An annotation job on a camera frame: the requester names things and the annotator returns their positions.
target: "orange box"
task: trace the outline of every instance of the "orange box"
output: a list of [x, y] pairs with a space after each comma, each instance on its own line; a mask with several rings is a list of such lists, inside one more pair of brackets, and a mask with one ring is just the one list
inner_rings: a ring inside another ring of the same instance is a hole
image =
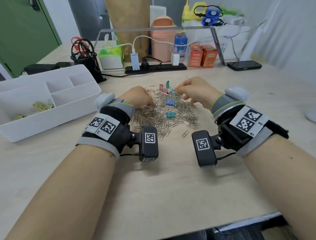
[[201, 61], [202, 67], [214, 67], [217, 58], [217, 49], [212, 45], [202, 45], [203, 56]]
[[198, 43], [190, 45], [191, 55], [189, 60], [189, 67], [200, 67], [202, 60], [202, 48]]

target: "pink trash bin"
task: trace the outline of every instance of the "pink trash bin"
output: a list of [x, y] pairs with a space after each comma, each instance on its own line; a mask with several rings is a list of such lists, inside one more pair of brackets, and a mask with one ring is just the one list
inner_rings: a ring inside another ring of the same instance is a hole
[[[167, 28], [174, 27], [173, 21], [168, 16], [161, 16], [156, 18], [151, 25], [152, 28]], [[174, 30], [162, 30], [162, 31], [151, 31], [150, 36], [157, 41], [171, 42], [174, 43], [176, 31]], [[172, 45], [169, 43], [160, 43], [154, 40], [151, 41], [152, 56], [163, 62], [171, 61], [171, 50]]]

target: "forearm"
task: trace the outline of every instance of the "forearm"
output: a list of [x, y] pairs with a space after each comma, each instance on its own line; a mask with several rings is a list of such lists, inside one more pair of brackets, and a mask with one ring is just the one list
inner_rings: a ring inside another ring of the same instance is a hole
[[111, 152], [78, 145], [41, 186], [6, 240], [91, 239], [114, 165]]
[[244, 163], [302, 240], [314, 240], [316, 159], [274, 135], [246, 155]]

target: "brown paper bag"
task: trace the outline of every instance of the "brown paper bag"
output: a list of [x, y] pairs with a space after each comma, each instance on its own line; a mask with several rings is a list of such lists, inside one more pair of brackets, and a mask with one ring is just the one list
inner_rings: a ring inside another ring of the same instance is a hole
[[[149, 0], [105, 0], [109, 17], [114, 29], [149, 28]], [[149, 36], [149, 32], [117, 32], [120, 44], [131, 43], [139, 35]], [[140, 37], [135, 41], [135, 50], [139, 61], [148, 55], [149, 39]], [[131, 62], [131, 45], [122, 46], [125, 62]]]

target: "smartphone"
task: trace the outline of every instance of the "smartphone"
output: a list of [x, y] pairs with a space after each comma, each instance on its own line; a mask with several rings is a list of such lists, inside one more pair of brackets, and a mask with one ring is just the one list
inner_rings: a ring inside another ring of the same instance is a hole
[[229, 62], [227, 63], [227, 67], [233, 69], [234, 71], [243, 71], [243, 70], [260, 69], [262, 65], [255, 61], [242, 61], [242, 62]]

